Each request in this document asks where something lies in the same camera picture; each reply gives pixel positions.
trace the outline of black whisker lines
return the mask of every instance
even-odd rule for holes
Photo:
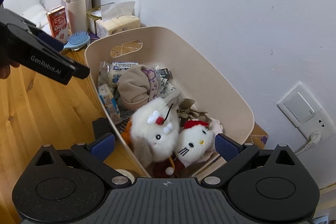
[[[187,154],[189,152],[189,149],[188,148],[183,148],[182,150],[180,150],[178,153],[181,155],[181,156],[184,156],[185,154]]]

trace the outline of black string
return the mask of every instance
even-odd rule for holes
[[[169,112],[170,112],[170,110],[171,110],[172,107],[173,107],[173,104],[170,105],[170,108],[169,108],[169,110],[168,110],[167,116],[166,116],[166,118],[163,120],[163,123],[167,120],[168,115],[169,115]]]

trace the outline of wooden floor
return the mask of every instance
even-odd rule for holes
[[[69,52],[81,63],[84,51]],[[0,80],[0,223],[19,223],[12,189],[44,143],[69,149],[94,140],[92,121],[104,117],[89,79],[73,78],[62,85],[21,66]],[[105,163],[140,173],[118,142]]]

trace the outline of finger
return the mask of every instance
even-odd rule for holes
[[[20,63],[17,63],[16,61],[10,60],[10,65],[14,68],[18,68],[20,66]]]
[[[9,65],[0,68],[0,79],[6,79],[11,73],[11,68]]]

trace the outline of red and white box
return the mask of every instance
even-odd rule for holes
[[[64,44],[68,42],[69,28],[65,7],[60,5],[47,12],[52,37]]]

